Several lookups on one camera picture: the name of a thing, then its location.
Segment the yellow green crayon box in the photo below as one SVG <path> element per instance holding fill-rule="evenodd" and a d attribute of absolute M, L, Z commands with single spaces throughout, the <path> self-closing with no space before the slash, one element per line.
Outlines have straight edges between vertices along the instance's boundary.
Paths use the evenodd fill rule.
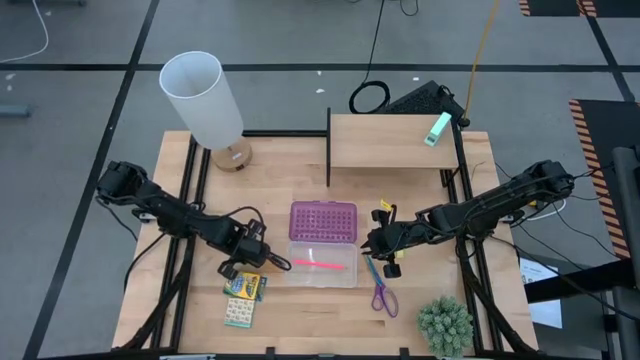
<path fill-rule="evenodd" d="M 259 274 L 239 272 L 235 279 L 228 280 L 223 293 L 231 297 L 261 302 L 264 299 L 268 278 Z"/>

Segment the grey metal stand post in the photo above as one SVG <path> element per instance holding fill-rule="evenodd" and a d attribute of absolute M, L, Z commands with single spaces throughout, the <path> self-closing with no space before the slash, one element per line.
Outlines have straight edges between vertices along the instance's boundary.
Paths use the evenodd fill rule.
<path fill-rule="evenodd" d="M 630 251 L 629 284 L 613 290 L 614 303 L 627 315 L 616 316 L 623 360 L 640 360 L 640 148 L 612 151 Z"/>

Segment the mint green stapler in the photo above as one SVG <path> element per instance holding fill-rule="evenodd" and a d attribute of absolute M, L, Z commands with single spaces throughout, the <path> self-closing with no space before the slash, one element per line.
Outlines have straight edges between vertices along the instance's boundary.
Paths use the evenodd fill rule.
<path fill-rule="evenodd" d="M 428 146 L 434 147 L 449 125 L 451 118 L 451 114 L 442 112 L 425 137 L 424 143 Z"/>

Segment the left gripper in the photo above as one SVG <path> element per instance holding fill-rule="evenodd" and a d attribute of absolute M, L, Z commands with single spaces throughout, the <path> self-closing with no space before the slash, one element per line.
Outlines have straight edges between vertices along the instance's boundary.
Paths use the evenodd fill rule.
<path fill-rule="evenodd" d="M 237 277 L 238 271 L 234 268 L 236 263 L 259 268 L 268 260 L 270 263 L 264 266 L 265 272 L 291 270 L 289 260 L 270 252 L 270 247 L 263 239 L 266 226 L 262 222 L 251 219 L 248 224 L 241 224 L 226 218 L 222 221 L 221 228 L 221 232 L 216 236 L 216 245 L 229 258 L 220 264 L 217 271 L 224 278 L 234 280 Z"/>

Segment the black computer box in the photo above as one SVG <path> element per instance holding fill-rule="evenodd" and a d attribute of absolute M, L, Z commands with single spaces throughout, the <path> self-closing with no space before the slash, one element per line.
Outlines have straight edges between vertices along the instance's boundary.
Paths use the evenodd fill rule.
<path fill-rule="evenodd" d="M 443 112 L 450 114 L 459 127 L 470 125 L 465 110 L 456 102 L 450 89 L 433 80 L 379 110 L 382 114 L 409 115 L 440 115 Z"/>

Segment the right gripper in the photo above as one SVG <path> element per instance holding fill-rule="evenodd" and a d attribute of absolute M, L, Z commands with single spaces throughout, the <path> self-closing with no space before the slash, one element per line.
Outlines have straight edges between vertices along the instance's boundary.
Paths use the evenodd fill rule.
<path fill-rule="evenodd" d="M 411 246 L 411 231 L 418 224 L 417 217 L 410 221 L 397 221 L 397 206 L 392 206 L 391 211 L 371 211 L 372 220 L 378 227 L 367 234 L 366 241 L 360 247 L 363 255 L 384 262 L 383 274 L 388 279 L 399 278 L 402 275 L 400 265 L 395 261 L 395 252 Z"/>

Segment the white lamp wooden base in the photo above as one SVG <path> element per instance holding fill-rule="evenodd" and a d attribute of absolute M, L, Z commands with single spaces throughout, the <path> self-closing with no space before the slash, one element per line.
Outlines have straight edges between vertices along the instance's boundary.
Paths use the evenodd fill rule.
<path fill-rule="evenodd" d="M 159 86 L 195 141 L 222 171 L 236 172 L 252 160 L 244 122 L 221 62 L 204 51 L 178 54 L 164 64 Z"/>

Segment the artificial green plant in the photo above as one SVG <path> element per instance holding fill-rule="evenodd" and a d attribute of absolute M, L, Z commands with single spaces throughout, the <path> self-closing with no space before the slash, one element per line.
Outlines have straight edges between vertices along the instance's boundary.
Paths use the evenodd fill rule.
<path fill-rule="evenodd" d="M 419 332 L 436 357 L 458 358 L 472 346 L 473 317 L 453 296 L 441 296 L 423 306 L 416 317 Z"/>

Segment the wooden shelf black legs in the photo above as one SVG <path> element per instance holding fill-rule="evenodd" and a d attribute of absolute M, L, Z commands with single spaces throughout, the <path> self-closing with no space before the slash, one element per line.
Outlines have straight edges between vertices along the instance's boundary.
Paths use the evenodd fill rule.
<path fill-rule="evenodd" d="M 335 169 L 431 169 L 458 167 L 452 130 L 434 147 L 424 139 L 439 115 L 337 114 L 326 116 L 326 185 Z"/>

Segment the purple handled scissors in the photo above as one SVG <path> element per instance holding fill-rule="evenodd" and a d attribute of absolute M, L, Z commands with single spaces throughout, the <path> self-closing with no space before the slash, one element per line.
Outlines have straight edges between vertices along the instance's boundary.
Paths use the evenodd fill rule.
<path fill-rule="evenodd" d="M 372 309 L 375 311 L 384 310 L 391 318 L 396 318 L 399 312 L 397 297 L 382 281 L 371 257 L 365 255 L 364 260 L 375 282 L 374 294 L 371 301 Z"/>

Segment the black mat hazard stripe edge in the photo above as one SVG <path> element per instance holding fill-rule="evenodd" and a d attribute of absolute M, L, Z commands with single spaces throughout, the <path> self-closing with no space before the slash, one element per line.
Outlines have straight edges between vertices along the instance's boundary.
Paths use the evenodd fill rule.
<path fill-rule="evenodd" d="M 640 147 L 640 103 L 571 99 L 569 109 L 613 252 L 618 258 L 630 258 L 612 151 Z"/>
<path fill-rule="evenodd" d="M 518 0 L 529 17 L 640 18 L 640 0 Z"/>

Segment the black aluminium frame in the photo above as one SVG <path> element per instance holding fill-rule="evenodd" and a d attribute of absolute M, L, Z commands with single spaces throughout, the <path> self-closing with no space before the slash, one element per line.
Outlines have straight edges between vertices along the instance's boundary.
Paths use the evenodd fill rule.
<path fill-rule="evenodd" d="M 470 200 L 473 193 L 458 121 L 453 120 L 449 128 L 452 130 L 458 167 L 455 170 L 441 170 L 440 173 L 442 185 L 449 193 L 449 200 L 456 204 L 458 202 L 456 177 L 460 178 L 464 200 Z M 456 237 L 456 249 L 461 255 L 460 268 L 462 271 L 467 306 L 475 316 L 472 321 L 472 326 L 474 328 L 473 347 L 476 353 L 479 354 L 485 351 L 482 333 L 480 331 L 480 322 L 477 318 L 476 301 L 479 300 L 487 314 L 489 335 L 494 351 L 505 351 L 502 343 L 502 339 L 505 339 L 515 352 L 536 354 L 537 351 L 524 342 L 515 329 L 507 322 L 494 302 L 483 241 L 472 240 L 466 235 L 459 235 Z"/>
<path fill-rule="evenodd" d="M 202 152 L 194 201 L 192 203 L 188 201 L 189 187 L 191 185 L 191 178 L 194 169 L 197 149 L 198 144 L 195 139 L 191 137 L 189 139 L 189 144 L 187 147 L 182 181 L 177 198 L 184 201 L 191 207 L 205 213 L 205 204 L 203 202 L 203 199 L 206 180 L 208 176 L 208 169 L 212 160 L 211 152 L 206 149 Z M 132 206 L 134 207 L 134 209 L 132 210 L 132 214 L 134 216 L 139 216 L 145 213 L 143 212 L 143 210 L 137 208 L 136 206 Z M 257 216 L 262 216 L 257 208 L 250 207 L 249 209 L 253 211 Z M 235 211 L 231 211 L 229 213 L 232 213 L 234 215 L 237 212 L 241 212 L 242 210 L 242 208 L 238 208 Z M 195 241 L 199 237 L 192 236 L 188 238 L 176 238 L 162 232 L 159 226 L 158 229 L 161 237 L 168 236 L 171 238 L 169 249 L 167 252 L 167 261 L 164 268 L 163 279 L 160 287 L 159 300 L 147 320 L 132 336 L 131 340 L 118 348 L 120 351 L 132 350 L 134 352 L 142 353 L 144 351 L 143 345 L 145 343 L 149 343 L 152 349 L 158 348 L 162 340 L 165 315 L 168 307 L 172 303 L 176 304 L 176 314 L 174 316 L 174 324 L 171 331 L 171 340 L 169 343 L 169 347 L 173 350 L 176 350 L 179 347 L 186 308 L 186 297 L 190 283 L 191 270 L 193 267 L 193 259 L 195 256 Z"/>

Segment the clear pencil case purple lid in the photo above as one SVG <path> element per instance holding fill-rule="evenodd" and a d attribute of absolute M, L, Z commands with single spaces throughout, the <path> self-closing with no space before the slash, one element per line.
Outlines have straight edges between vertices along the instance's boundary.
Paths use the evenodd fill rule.
<path fill-rule="evenodd" d="M 354 288 L 357 285 L 357 207 L 353 203 L 295 201 L 290 209 L 287 284 Z M 294 259 L 342 264 L 345 270 L 293 265 Z"/>

